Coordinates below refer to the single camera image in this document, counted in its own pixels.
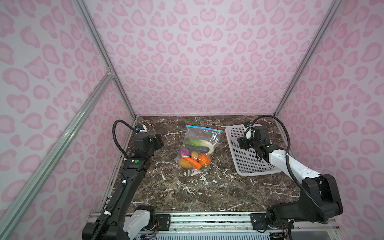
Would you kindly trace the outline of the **green white toy cabbage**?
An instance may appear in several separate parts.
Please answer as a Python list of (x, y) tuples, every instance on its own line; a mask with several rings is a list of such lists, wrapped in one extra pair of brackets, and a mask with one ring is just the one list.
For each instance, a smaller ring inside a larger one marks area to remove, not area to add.
[(211, 142), (202, 139), (189, 138), (187, 145), (201, 148), (206, 147), (209, 149), (208, 151), (206, 151), (206, 154), (208, 155), (212, 155), (215, 150), (215, 147)]

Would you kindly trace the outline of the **orange toy tomato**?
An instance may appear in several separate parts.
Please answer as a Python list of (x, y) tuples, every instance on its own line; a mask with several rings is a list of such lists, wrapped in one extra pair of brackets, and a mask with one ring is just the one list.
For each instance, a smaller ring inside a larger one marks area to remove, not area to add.
[(199, 163), (204, 166), (204, 167), (207, 167), (211, 164), (211, 158), (209, 155), (207, 154), (201, 154), (199, 155)]

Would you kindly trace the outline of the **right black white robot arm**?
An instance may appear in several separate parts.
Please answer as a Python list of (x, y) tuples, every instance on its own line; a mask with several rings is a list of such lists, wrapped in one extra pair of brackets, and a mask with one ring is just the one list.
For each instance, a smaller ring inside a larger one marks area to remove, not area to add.
[(327, 224), (329, 219), (344, 212), (336, 179), (330, 174), (312, 170), (277, 145), (272, 144), (269, 132), (262, 125), (245, 124), (239, 147), (253, 149), (258, 158), (279, 168), (300, 189), (297, 201), (269, 206), (266, 223), (277, 227), (286, 222)]

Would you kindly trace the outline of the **yellow toy potato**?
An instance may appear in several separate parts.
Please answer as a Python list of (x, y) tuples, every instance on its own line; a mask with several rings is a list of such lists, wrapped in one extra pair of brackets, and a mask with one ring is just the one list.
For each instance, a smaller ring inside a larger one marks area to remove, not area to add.
[(181, 158), (179, 160), (179, 165), (182, 168), (193, 168), (193, 165), (190, 162), (188, 162), (187, 160), (183, 159), (183, 158)]

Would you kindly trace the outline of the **orange toy carrot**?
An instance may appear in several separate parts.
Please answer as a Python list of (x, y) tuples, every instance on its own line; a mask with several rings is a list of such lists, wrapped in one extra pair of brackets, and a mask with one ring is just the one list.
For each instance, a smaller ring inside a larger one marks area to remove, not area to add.
[(200, 170), (203, 167), (199, 162), (193, 160), (191, 157), (187, 155), (181, 155), (181, 157), (187, 162), (189, 162), (197, 170)]

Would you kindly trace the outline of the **purple toy onion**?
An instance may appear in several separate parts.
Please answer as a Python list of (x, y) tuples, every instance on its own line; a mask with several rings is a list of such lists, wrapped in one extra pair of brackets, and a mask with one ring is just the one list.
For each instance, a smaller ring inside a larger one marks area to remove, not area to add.
[(181, 147), (179, 152), (178, 152), (178, 155), (180, 155), (180, 156), (181, 155), (190, 156), (191, 152), (186, 147)]

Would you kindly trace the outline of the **brown toy potato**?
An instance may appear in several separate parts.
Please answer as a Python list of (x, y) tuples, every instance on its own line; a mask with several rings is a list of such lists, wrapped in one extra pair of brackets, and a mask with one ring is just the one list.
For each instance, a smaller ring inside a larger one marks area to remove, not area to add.
[(199, 159), (199, 153), (198, 152), (191, 152), (191, 158), (194, 159), (194, 160), (198, 160)]

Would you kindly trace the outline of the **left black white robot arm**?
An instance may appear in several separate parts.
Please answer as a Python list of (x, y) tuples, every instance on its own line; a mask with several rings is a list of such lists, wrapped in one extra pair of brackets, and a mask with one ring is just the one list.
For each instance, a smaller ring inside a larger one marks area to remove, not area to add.
[(122, 181), (111, 200), (94, 223), (87, 223), (82, 231), (83, 240), (134, 240), (145, 228), (155, 227), (156, 214), (153, 207), (139, 206), (127, 217), (132, 199), (151, 166), (155, 151), (164, 142), (160, 135), (138, 133), (134, 138), (134, 150), (123, 167)]

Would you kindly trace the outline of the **clear zip top bag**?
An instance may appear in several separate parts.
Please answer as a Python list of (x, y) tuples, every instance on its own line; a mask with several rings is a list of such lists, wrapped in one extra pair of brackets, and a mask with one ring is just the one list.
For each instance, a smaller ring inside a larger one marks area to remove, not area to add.
[(210, 169), (222, 130), (186, 125), (186, 135), (175, 161), (180, 168), (196, 172)]

